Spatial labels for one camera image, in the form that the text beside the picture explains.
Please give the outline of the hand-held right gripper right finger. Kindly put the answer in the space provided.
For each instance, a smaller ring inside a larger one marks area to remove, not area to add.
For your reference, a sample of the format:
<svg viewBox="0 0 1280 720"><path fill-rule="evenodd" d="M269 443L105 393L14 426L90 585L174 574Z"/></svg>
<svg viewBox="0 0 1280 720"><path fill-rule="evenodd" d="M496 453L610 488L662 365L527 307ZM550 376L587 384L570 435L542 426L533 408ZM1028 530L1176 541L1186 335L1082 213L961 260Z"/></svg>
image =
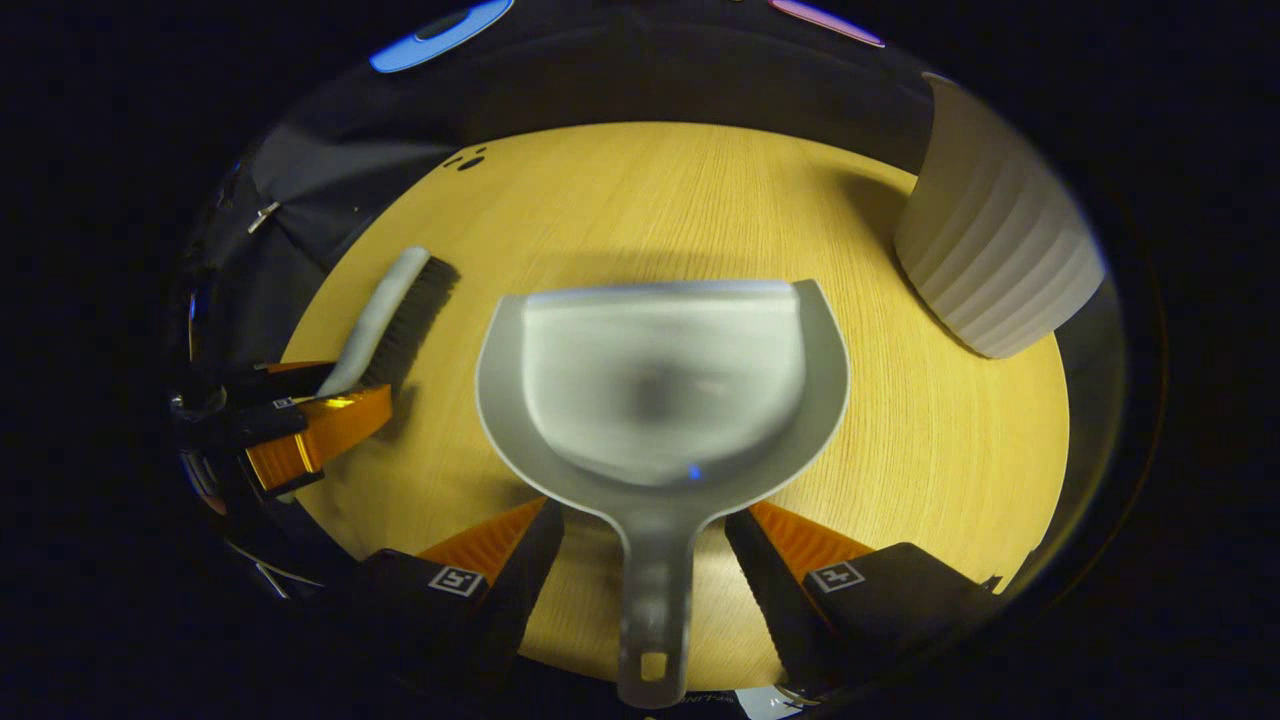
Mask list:
<svg viewBox="0 0 1280 720"><path fill-rule="evenodd" d="M724 534L786 678L809 697L882 682L1004 607L913 543L874 550L774 503L731 514Z"/></svg>

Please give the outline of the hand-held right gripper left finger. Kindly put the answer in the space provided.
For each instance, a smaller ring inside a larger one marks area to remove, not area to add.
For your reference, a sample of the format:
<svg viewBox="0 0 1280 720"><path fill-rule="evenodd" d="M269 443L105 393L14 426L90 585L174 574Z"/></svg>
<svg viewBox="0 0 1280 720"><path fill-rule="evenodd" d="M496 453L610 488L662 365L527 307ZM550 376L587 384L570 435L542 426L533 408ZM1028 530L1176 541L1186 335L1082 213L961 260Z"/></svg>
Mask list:
<svg viewBox="0 0 1280 720"><path fill-rule="evenodd" d="M492 693L563 537L561 506L538 498L419 553L375 552L348 584L352 646L416 691Z"/></svg>

